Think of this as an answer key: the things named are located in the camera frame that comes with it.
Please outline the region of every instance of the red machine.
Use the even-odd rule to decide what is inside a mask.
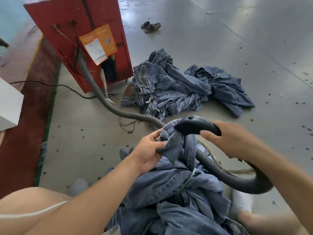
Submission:
[[[106,24],[109,24],[117,48],[114,53],[117,79],[114,82],[106,79],[106,84],[133,76],[117,0],[25,0],[24,7],[85,93],[92,89],[84,77],[79,75],[79,67],[74,66],[74,53],[77,50],[75,45],[78,43],[84,51],[87,67],[100,87],[103,86],[101,66],[94,63],[77,37]]]

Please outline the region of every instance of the green stripe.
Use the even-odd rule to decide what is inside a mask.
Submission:
[[[57,73],[56,73],[55,81],[54,81],[55,85],[57,85],[58,81],[59,81],[61,64],[62,63],[59,64],[58,69],[57,69]],[[52,92],[51,92],[51,104],[50,104],[50,110],[49,110],[49,114],[48,114],[47,126],[46,126],[46,130],[45,130],[45,136],[44,136],[43,142],[48,141],[48,136],[49,136],[49,130],[50,130],[50,125],[51,125],[52,112],[53,112],[53,107],[54,107],[54,101],[55,101],[56,93],[57,93],[57,87],[54,86],[53,89],[52,89]],[[45,150],[41,150],[40,151],[40,156],[39,156],[39,164],[38,164],[38,169],[37,169],[37,175],[36,175],[36,178],[35,178],[34,186],[39,186],[41,170],[42,170],[42,166],[44,164],[44,160],[45,160]]]

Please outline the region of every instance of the jeans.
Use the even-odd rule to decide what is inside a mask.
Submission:
[[[182,110],[201,110],[209,96],[217,99],[239,117],[242,107],[255,105],[234,78],[217,67],[192,65],[185,72],[173,66],[173,58],[164,49],[154,51],[148,60],[134,67],[133,99],[124,96],[121,106],[136,105],[141,114],[162,121],[167,114]]]
[[[163,128],[161,160],[138,177],[107,229],[119,225],[123,235],[237,234],[227,225],[230,201],[221,183],[195,159],[196,136],[173,128],[178,121]],[[121,160],[132,150],[121,149]]]

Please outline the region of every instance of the gray flexible hose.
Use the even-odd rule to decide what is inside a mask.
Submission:
[[[95,80],[93,79],[92,75],[90,74],[86,63],[84,61],[84,57],[81,55],[81,53],[78,54],[77,59],[78,66],[85,76],[86,81],[89,83],[89,85],[92,87],[93,91],[95,92],[98,99],[101,101],[101,103],[107,108],[109,111],[111,111],[113,114],[116,114],[118,116],[128,118],[128,119],[134,119],[134,120],[140,120],[143,122],[151,123],[158,128],[162,128],[165,126],[165,124],[160,121],[159,119],[148,116],[148,115],[142,115],[139,113],[132,113],[132,112],[126,112],[123,110],[118,109],[116,106],[114,106],[109,100],[105,97],[100,87],[97,85]],[[249,193],[249,194],[262,194],[265,192],[268,192],[272,189],[273,185],[271,181],[268,179],[267,176],[263,174],[258,168],[256,168],[251,163],[247,162],[251,167],[254,168],[256,176],[252,179],[244,179],[237,177],[233,174],[230,174],[229,172],[223,170],[218,164],[216,164],[211,158],[209,158],[206,154],[201,152],[201,150],[197,149],[196,151],[196,159],[208,170],[210,171],[214,176],[216,176],[219,180],[224,182],[226,185],[230,186],[231,188],[234,188],[238,191]]]

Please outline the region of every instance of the gray floor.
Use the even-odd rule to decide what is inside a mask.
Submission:
[[[255,109],[235,119],[223,106],[209,102],[196,114],[245,126],[312,174],[313,0],[119,2],[133,66],[164,47],[182,70],[192,64],[218,66],[241,78]],[[145,34],[140,24],[146,20],[160,22],[162,27],[154,34]],[[60,84],[80,90],[64,66]],[[126,84],[109,87],[110,92],[119,93],[112,98],[117,104]],[[168,120],[189,114],[195,113],[183,112]],[[151,131],[142,123],[128,135],[119,127],[117,117],[97,99],[85,100],[59,87],[43,167],[46,174],[41,176],[40,186],[65,193],[77,178],[93,184],[107,168],[119,163],[121,147],[135,146]],[[216,147],[212,149],[226,168],[246,167]],[[275,189],[255,196],[257,213],[288,209]]]

